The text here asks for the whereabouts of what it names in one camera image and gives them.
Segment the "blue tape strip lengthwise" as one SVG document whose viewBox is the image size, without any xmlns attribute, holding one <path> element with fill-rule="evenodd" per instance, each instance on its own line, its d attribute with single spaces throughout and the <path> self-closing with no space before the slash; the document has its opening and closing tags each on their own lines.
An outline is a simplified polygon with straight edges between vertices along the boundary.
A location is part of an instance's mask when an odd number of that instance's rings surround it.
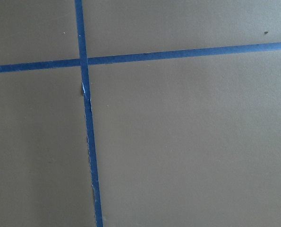
<svg viewBox="0 0 281 227">
<path fill-rule="evenodd" d="M 75 1 L 76 20 L 77 20 L 77 37 L 80 57 L 80 68 L 82 76 L 82 88 L 84 94 L 85 122 L 88 141 L 88 154 L 90 163 L 91 182 L 94 196 L 94 214 L 97 227 L 103 226 L 102 207 L 99 187 L 99 176 L 97 167 L 93 113 L 91 106 L 91 91 L 89 81 L 89 67 L 85 39 L 83 5 L 81 0 Z"/>
</svg>

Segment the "blue tape strip crosswise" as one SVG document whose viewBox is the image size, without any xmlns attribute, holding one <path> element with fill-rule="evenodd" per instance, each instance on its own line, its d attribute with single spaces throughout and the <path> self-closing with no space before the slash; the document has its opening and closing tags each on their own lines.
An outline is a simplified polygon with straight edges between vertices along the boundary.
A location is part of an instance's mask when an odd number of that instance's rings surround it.
<svg viewBox="0 0 281 227">
<path fill-rule="evenodd" d="M 281 50 L 281 42 L 0 65 L 0 73 Z"/>
</svg>

